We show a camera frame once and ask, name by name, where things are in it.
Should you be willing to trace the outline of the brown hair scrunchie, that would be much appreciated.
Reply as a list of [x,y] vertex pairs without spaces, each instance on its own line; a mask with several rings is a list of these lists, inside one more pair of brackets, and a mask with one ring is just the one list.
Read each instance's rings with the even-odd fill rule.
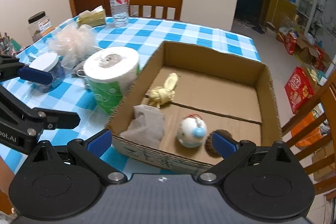
[[211,156],[211,157],[214,157],[214,158],[219,158],[221,157],[221,155],[219,155],[217,153],[217,151],[214,149],[213,147],[213,135],[214,133],[216,132],[220,132],[220,133],[224,133],[225,130],[222,130],[222,129],[218,129],[218,130],[214,130],[212,133],[209,134],[209,136],[207,137],[206,141],[205,141],[205,149],[206,149],[206,152]]

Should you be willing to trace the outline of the white blue round plush toy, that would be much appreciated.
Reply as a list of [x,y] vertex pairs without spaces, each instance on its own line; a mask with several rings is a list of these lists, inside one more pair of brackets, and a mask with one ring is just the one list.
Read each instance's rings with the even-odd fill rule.
[[180,122],[177,141],[186,148],[200,147],[207,137],[207,126],[198,114],[190,114]]

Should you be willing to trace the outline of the grey sock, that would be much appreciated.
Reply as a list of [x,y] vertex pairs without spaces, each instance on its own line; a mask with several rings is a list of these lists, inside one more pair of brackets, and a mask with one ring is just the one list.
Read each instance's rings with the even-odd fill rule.
[[134,119],[120,137],[158,149],[165,134],[165,116],[153,106],[137,105],[133,107]]

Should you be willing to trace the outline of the pink mesh bath pouf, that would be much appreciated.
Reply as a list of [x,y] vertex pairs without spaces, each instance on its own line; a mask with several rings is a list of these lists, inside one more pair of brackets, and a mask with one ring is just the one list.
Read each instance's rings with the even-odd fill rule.
[[67,70],[74,69],[100,49],[96,43],[96,32],[86,24],[80,27],[67,25],[48,38],[46,44],[50,51],[61,57],[61,66]]

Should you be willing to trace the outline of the yellow knotted cloth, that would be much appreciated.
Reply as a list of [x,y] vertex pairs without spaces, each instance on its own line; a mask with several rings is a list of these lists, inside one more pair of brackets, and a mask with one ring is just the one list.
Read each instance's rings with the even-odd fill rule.
[[152,88],[148,92],[148,105],[158,109],[171,102],[175,97],[175,88],[178,83],[178,75],[170,73],[163,86]]

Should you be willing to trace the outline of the pen holder with pens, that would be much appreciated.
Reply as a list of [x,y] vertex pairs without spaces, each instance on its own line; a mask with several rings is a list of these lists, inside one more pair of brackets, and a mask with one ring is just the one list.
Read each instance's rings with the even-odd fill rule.
[[7,55],[13,57],[16,56],[14,46],[10,40],[10,37],[6,32],[4,36],[1,36],[0,43],[1,43],[1,55]]

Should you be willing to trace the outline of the round jar white lid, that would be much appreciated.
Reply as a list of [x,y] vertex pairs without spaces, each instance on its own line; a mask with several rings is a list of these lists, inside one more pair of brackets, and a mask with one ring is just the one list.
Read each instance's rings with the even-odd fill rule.
[[38,91],[48,93],[56,89],[64,80],[65,72],[61,66],[61,60],[57,53],[47,52],[38,56],[29,67],[37,69],[52,75],[53,80],[50,84],[33,84]]

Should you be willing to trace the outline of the clear jar black lid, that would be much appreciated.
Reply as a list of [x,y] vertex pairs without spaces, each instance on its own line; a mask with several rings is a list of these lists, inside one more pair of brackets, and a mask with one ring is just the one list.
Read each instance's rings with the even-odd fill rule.
[[28,29],[33,42],[37,42],[43,36],[53,30],[50,17],[45,11],[36,13],[28,19]]

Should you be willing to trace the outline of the cardboard box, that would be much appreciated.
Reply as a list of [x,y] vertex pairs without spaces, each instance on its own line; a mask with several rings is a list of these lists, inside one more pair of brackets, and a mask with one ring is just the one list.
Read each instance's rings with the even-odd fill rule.
[[[174,99],[163,105],[165,133],[153,148],[122,136],[134,120],[134,107],[149,103],[151,89],[170,73],[178,76]],[[158,168],[195,174],[218,163],[205,147],[186,148],[176,134],[183,118],[198,114],[209,132],[227,130],[236,141],[270,146],[282,137],[273,81],[268,67],[255,60],[211,48],[163,42],[133,81],[107,128],[121,154]]]

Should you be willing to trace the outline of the toilet paper roll green wrap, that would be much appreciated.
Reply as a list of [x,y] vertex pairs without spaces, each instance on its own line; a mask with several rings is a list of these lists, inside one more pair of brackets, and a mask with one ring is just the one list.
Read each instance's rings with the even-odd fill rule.
[[112,114],[139,72],[139,54],[133,48],[109,47],[90,56],[83,65],[93,96]]

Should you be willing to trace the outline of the red gift box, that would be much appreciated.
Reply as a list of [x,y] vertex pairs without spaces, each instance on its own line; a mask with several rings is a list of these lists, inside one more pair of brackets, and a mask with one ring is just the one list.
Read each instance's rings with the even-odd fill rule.
[[301,67],[296,67],[293,71],[285,85],[285,92],[293,114],[297,114],[300,108],[314,95],[314,89]]

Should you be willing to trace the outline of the gold tissue pack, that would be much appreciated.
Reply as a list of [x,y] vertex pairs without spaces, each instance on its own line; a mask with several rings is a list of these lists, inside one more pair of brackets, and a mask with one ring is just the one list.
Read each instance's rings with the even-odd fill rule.
[[102,6],[96,7],[94,10],[85,10],[81,12],[76,20],[77,25],[89,25],[91,27],[102,26],[106,24],[106,13]]

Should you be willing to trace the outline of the wooden chair right side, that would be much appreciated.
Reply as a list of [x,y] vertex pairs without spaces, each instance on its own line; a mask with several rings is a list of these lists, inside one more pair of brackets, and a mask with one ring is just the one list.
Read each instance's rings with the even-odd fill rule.
[[[324,84],[318,91],[312,96],[306,104],[300,108],[298,113],[293,116],[287,124],[282,127],[282,134],[285,135],[291,131],[299,122],[301,122],[319,103],[322,104],[324,108],[324,113],[321,114],[313,122],[310,122],[305,126],[298,134],[291,137],[286,141],[286,145],[291,148],[301,139],[306,137],[309,133],[315,130],[319,125],[325,120],[329,122],[330,133],[324,136],[322,139],[316,141],[315,143],[307,146],[301,152],[295,154],[298,161],[305,159],[312,153],[323,148],[331,141],[333,141],[334,152],[333,154],[327,156],[326,158],[317,161],[304,168],[306,174],[312,174],[321,170],[328,165],[335,163],[335,72],[329,77],[326,84]],[[333,190],[335,192],[335,175],[333,177],[322,180],[314,184],[315,195],[324,194]]]

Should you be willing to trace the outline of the clear plastic water bottle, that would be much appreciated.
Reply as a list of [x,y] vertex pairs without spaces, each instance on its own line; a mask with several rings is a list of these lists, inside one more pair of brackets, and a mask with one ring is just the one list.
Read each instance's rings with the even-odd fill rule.
[[109,0],[109,2],[114,26],[116,28],[126,26],[129,19],[127,0]]

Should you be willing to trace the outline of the wooden cabinet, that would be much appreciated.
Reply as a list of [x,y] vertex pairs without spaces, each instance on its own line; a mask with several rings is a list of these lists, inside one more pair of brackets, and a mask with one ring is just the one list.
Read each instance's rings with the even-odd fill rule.
[[270,0],[265,22],[272,23],[275,28],[279,28],[285,19],[294,21],[296,11],[297,6],[287,0]]

